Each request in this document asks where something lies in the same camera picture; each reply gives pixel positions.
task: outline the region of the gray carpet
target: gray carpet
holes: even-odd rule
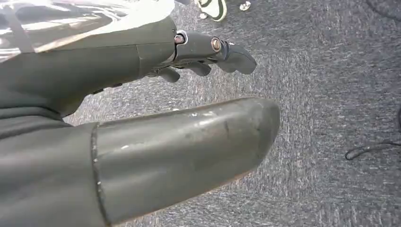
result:
[[[401,1],[227,0],[223,23],[177,5],[182,29],[245,45],[250,76],[184,71],[89,96],[68,122],[114,120],[242,96],[275,99],[282,127],[267,160],[224,188],[129,222],[135,227],[375,227],[401,224],[400,149],[344,159],[345,149],[401,140]]]

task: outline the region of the screw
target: screw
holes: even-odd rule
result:
[[[185,38],[182,34],[178,34],[174,37],[175,44],[183,44],[185,43]]]
[[[206,13],[201,13],[201,14],[199,15],[199,17],[200,17],[202,20],[204,20],[204,19],[208,18],[208,15],[207,15]]]
[[[239,6],[239,9],[241,11],[247,11],[250,7],[251,7],[251,2],[250,1],[246,1],[245,3],[243,3],[243,4],[241,4]]]
[[[221,50],[221,43],[218,38],[213,37],[211,43],[212,43],[212,48],[215,52],[219,52]]]

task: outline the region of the robotic hand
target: robotic hand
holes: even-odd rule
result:
[[[77,4],[60,4],[78,11]],[[0,226],[118,224],[243,176],[263,161],[277,136],[279,108],[260,98],[66,124],[63,117],[85,96],[106,87],[146,75],[175,82],[173,68],[205,76],[211,64],[249,74],[256,62],[238,45],[177,31],[170,17],[38,51],[36,38],[54,40],[65,30],[26,35],[15,19],[29,24],[31,15],[43,15],[39,9],[28,7],[32,14],[18,17],[9,13],[18,7],[2,7],[4,26],[13,31],[0,37],[2,48],[21,53],[0,63]]]

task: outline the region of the black cable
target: black cable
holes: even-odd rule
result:
[[[370,8],[373,12],[379,14],[380,16],[389,18],[389,19],[394,20],[394,21],[397,21],[397,22],[401,22],[401,17],[393,16],[393,15],[390,15],[389,13],[387,13],[387,12],[380,11],[379,9],[377,9],[376,6],[374,6],[374,5],[372,4],[372,2],[371,2],[370,0],[366,0],[366,4],[369,6],[369,8]]]
[[[391,140],[383,140],[383,141],[378,142],[378,143],[373,143],[373,144],[370,144],[370,145],[363,145],[363,146],[361,146],[361,147],[352,148],[352,149],[349,149],[349,150],[345,153],[345,159],[346,159],[346,160],[353,160],[353,159],[359,157],[359,156],[362,155],[362,154],[365,154],[365,153],[367,153],[367,152],[374,151],[374,148],[375,148],[376,146],[379,146],[379,145],[401,146],[401,143],[396,143],[396,142],[393,142],[393,141],[391,141]]]
[[[398,111],[397,111],[397,128],[401,132],[401,108],[399,108]],[[377,147],[377,146],[380,146],[380,145],[391,145],[391,146],[399,146],[399,147],[401,147],[401,143],[396,143],[396,142],[393,142],[391,140],[383,140],[383,141],[378,142],[378,143],[372,143],[372,144],[369,144],[369,145],[363,145],[363,146],[360,146],[360,147],[349,149],[345,153],[345,159],[346,160],[353,160],[353,159],[359,157],[362,154],[365,154],[367,152],[371,152],[371,151],[375,150],[374,148]]]

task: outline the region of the metal pin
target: metal pin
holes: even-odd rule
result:
[[[185,38],[184,38],[184,36],[182,34],[177,34],[174,37],[174,40],[175,40],[175,44],[183,44],[183,43],[185,43]]]
[[[239,9],[241,11],[247,11],[250,7],[251,7],[251,2],[250,1],[246,1],[245,3],[243,3],[243,4],[241,4],[239,6]]]
[[[218,38],[213,37],[211,43],[212,43],[212,48],[215,52],[219,52],[221,50],[221,43]]]

